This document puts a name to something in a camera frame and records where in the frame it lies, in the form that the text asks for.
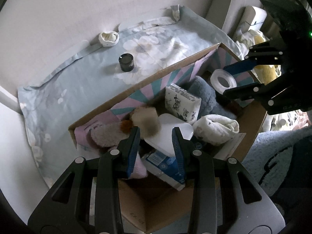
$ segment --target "roll of tape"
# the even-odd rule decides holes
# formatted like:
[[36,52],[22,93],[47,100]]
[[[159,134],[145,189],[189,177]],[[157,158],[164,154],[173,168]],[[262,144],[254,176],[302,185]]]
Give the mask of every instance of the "roll of tape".
[[210,77],[210,82],[214,89],[220,94],[223,94],[227,89],[237,86],[235,78],[223,69],[216,69]]

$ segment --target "rolled white cloth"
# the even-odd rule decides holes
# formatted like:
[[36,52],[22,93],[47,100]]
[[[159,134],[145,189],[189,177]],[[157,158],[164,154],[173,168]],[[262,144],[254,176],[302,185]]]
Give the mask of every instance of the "rolled white cloth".
[[201,117],[193,124],[194,135],[212,145],[220,145],[232,139],[239,132],[236,120],[218,114]]
[[104,47],[115,46],[119,41],[119,34],[114,31],[104,31],[99,34],[99,41]]

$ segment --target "silver screw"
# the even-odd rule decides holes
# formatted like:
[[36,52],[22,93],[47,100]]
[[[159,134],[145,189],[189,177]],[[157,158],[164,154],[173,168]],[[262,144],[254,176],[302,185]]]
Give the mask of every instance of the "silver screw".
[[237,163],[237,160],[235,158],[229,158],[228,161],[231,164],[236,164]]
[[117,150],[117,149],[112,149],[112,150],[110,151],[110,154],[113,155],[113,156],[116,156],[116,155],[119,154],[119,150]]
[[202,152],[200,150],[198,150],[198,149],[193,150],[193,155],[194,156],[200,156],[201,154],[202,154]]
[[273,100],[269,100],[269,101],[268,101],[268,105],[269,105],[269,106],[274,105],[274,101],[273,101]]
[[75,163],[82,163],[84,161],[83,157],[77,157]]

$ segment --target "black cylindrical object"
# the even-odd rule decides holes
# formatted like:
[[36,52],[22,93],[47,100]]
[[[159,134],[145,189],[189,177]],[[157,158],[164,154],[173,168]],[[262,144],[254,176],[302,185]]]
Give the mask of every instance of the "black cylindrical object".
[[122,54],[119,57],[120,68],[123,72],[130,72],[135,67],[132,54]]

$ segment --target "headboard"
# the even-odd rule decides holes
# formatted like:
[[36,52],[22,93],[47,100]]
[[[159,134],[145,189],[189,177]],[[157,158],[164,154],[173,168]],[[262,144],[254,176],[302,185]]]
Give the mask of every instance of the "headboard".
[[183,4],[205,16],[212,0],[7,0],[0,11],[0,86],[17,87],[48,71],[51,60],[82,40],[142,13]]

